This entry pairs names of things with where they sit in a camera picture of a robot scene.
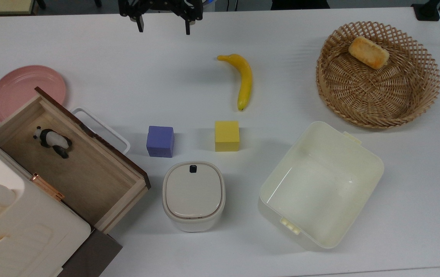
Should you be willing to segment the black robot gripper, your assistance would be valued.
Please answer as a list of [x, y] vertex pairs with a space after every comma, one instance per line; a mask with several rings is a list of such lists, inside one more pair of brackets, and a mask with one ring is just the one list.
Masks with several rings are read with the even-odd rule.
[[119, 0], [119, 13], [136, 20], [140, 33], [144, 31], [142, 15], [149, 10], [171, 11], [185, 20], [185, 33], [190, 35], [192, 21], [203, 19], [203, 2], [201, 0]]

